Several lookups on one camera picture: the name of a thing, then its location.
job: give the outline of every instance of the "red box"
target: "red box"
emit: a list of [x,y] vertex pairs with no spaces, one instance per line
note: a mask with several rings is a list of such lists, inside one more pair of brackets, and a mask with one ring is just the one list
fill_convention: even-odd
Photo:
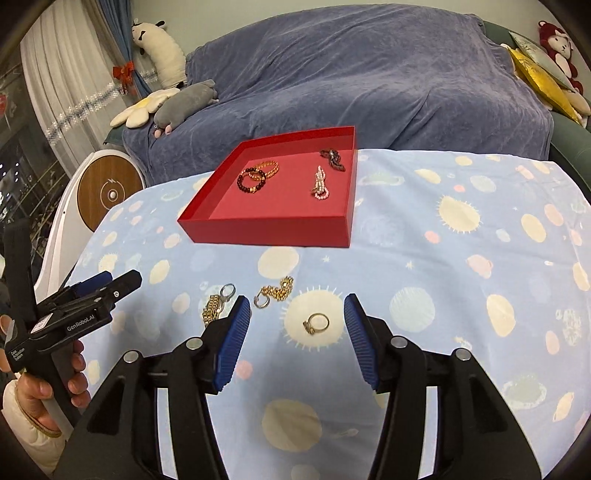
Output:
[[[320,155],[329,149],[339,151],[344,172]],[[279,164],[279,172],[258,192],[242,192],[236,185],[240,172],[268,160]],[[318,166],[326,173],[326,200],[310,193]],[[354,127],[245,141],[209,177],[178,222],[195,243],[348,247],[356,177]]]

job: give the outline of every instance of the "blue curtain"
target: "blue curtain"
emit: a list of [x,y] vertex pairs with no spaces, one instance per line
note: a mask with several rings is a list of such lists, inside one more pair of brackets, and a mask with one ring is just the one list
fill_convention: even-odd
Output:
[[[133,39],[131,38],[131,1],[130,0],[98,0],[105,19],[115,37],[115,41],[125,58],[133,60]],[[138,94],[144,98],[151,93],[150,87],[138,72],[133,73]]]

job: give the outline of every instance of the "light blue tablecloth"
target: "light blue tablecloth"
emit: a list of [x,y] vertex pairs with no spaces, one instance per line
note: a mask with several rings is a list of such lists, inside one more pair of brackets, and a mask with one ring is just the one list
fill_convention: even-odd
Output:
[[[591,217],[555,164],[362,150],[348,249],[192,243],[176,219],[206,177],[135,194],[109,212],[84,251],[71,283],[131,268],[144,279],[110,327],[85,338],[91,392],[125,351],[167,352],[201,334],[201,310],[221,285],[234,283],[252,301],[289,274],[293,293],[253,308],[234,378],[209,397],[232,480],[366,478],[386,399],[364,383],[344,327],[351,292],[425,350],[471,349],[543,472],[562,457],[591,409]],[[330,326],[310,336],[302,322],[314,312]],[[433,392],[429,399],[422,475],[433,464]],[[172,474],[170,441],[162,443]]]

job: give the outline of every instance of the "black beaded bracelet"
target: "black beaded bracelet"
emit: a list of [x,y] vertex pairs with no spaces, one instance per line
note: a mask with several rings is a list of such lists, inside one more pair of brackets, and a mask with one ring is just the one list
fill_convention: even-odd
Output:
[[[259,181],[259,183],[257,185],[255,185],[254,187],[245,187],[242,184],[242,182],[244,181],[244,177],[249,172],[256,173],[258,175],[258,178],[261,179],[261,181]],[[266,182],[267,182],[267,174],[265,172],[263,172],[262,170],[259,170],[258,168],[251,167],[251,168],[246,168],[240,172],[240,175],[238,176],[238,179],[236,180],[236,185],[238,185],[238,188],[241,189],[245,193],[256,193],[261,188],[263,188],[265,186]]]

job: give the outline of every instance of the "red plush monkey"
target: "red plush monkey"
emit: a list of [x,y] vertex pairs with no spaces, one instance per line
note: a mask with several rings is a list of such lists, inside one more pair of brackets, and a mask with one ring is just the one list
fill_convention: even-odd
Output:
[[574,89],[583,94],[583,85],[575,80],[579,72],[571,62],[574,50],[572,40],[562,28],[556,25],[544,21],[539,22],[538,25],[540,26],[540,45],[569,78]]

